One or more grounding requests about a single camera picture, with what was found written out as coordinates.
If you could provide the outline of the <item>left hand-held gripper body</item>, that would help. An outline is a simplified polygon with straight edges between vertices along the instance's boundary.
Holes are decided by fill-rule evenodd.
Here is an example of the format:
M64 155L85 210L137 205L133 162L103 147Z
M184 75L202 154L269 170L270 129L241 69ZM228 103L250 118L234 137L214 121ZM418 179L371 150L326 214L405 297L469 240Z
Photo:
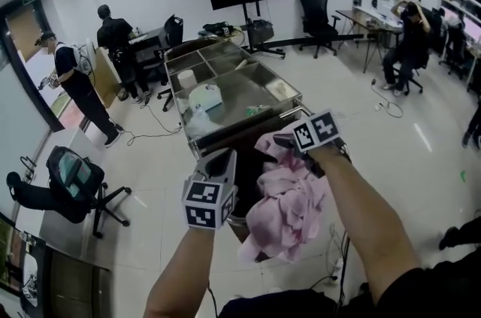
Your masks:
M184 182L182 205L190 227L216 230L229 218L236 204L237 152L230 148L200 158Z

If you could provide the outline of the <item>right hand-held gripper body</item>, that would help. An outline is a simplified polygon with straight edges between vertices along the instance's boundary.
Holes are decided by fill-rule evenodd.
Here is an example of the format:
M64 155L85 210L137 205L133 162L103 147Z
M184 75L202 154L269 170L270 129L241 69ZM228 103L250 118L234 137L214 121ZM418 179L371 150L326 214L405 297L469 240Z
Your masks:
M340 137L337 120L331 110L308 117L296 125L292 133L300 153L306 153Z

